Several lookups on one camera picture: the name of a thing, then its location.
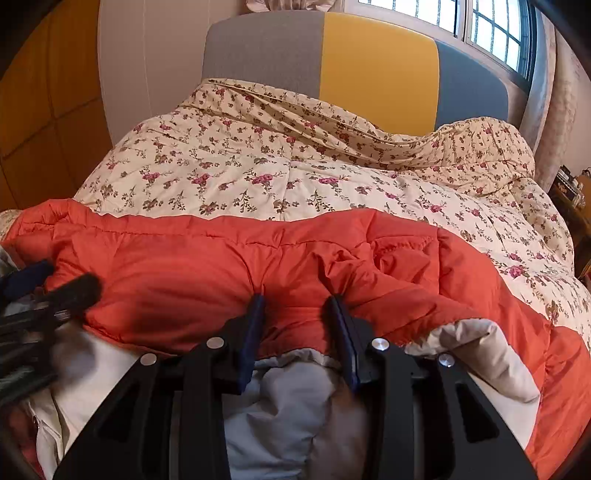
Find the headboard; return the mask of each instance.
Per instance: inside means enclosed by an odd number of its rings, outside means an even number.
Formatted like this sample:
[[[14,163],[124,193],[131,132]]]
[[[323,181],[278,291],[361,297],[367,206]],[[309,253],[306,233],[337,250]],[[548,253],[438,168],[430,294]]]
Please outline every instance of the headboard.
[[[508,115],[505,85],[461,51],[406,28],[334,12],[257,13],[213,25],[203,78],[303,93],[391,133],[424,135],[466,118]]]

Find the curtain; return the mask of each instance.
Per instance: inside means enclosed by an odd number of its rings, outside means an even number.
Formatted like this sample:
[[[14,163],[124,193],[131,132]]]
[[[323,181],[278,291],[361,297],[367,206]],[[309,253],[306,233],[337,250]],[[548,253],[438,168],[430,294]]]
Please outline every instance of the curtain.
[[[534,152],[535,180],[548,191],[564,163],[582,67],[554,25],[539,12],[537,18],[534,78],[519,131]]]
[[[270,10],[321,10],[327,12],[336,0],[246,0],[252,12]]]

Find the window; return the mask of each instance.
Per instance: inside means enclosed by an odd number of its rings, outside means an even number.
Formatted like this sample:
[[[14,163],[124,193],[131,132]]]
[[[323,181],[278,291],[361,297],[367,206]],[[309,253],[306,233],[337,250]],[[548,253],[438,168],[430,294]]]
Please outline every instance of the window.
[[[367,7],[358,9],[353,4]],[[517,84],[529,87],[535,51],[535,16],[527,0],[347,0],[346,5],[352,7],[346,6],[346,11],[351,13],[402,25],[463,51],[469,47],[469,54],[480,55],[479,59],[484,58],[488,65],[491,60],[503,65],[513,72],[509,76]],[[377,9],[371,10],[373,7],[391,12],[380,14]]]

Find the red puffer jacket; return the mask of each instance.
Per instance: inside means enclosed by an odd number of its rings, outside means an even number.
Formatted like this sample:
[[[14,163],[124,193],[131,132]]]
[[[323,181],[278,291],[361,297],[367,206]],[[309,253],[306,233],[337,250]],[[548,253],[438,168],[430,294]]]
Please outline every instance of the red puffer jacket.
[[[54,200],[23,212],[3,245],[25,262],[53,259],[48,289],[98,275],[103,297],[87,328],[127,348],[188,351],[255,292],[268,305],[260,357],[329,353],[320,312],[336,293],[399,345],[460,319],[491,319],[541,391],[526,450],[541,479],[591,416],[591,360],[578,334],[516,299],[485,255],[426,223],[367,209],[298,222],[114,218]]]

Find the floral blanket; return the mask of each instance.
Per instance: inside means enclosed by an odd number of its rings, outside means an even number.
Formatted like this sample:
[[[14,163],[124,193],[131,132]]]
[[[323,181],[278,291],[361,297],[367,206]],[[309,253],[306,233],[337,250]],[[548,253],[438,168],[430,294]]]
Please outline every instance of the floral blanket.
[[[591,350],[591,297],[533,175],[528,145],[496,119],[392,135],[305,95],[210,79],[137,125],[74,198],[116,216],[298,220],[373,208],[428,222],[488,255],[515,296]]]

